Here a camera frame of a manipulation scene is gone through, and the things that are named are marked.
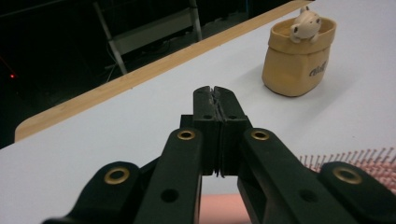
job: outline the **table edge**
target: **table edge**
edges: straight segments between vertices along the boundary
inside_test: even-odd
[[[161,58],[154,63],[138,68],[125,76],[116,78],[69,101],[56,105],[24,120],[15,131],[15,142],[21,141],[65,119],[71,118],[111,97],[138,86],[178,65],[181,65],[213,48],[244,35],[260,26],[274,21],[311,1],[290,1],[248,21],[244,21],[219,34],[212,35],[198,43]]]

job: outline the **toy head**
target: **toy head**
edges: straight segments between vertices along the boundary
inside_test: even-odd
[[[311,42],[315,42],[320,25],[320,16],[316,12],[309,10],[309,7],[302,7],[300,15],[295,19],[294,24],[290,27],[291,41],[299,43],[300,39],[314,38],[311,39]]]

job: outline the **pink object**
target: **pink object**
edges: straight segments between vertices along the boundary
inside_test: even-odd
[[[203,195],[200,224],[251,223],[240,194]]]

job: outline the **beige container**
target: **beige container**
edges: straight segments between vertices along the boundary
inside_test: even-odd
[[[314,89],[323,79],[336,23],[321,19],[315,43],[310,43],[309,39],[302,39],[298,44],[290,40],[290,27],[294,19],[277,23],[271,29],[262,70],[262,81],[271,91],[300,96]]]

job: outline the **white table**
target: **white table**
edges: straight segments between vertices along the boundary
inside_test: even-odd
[[[394,147],[396,2],[310,7],[338,25],[325,78],[311,92],[288,98],[261,80],[270,28],[294,11],[0,150],[0,223],[64,216],[102,166],[157,158],[180,115],[192,113],[192,92],[207,85],[232,90],[253,126],[296,156]],[[235,177],[204,178],[203,194],[235,192]]]

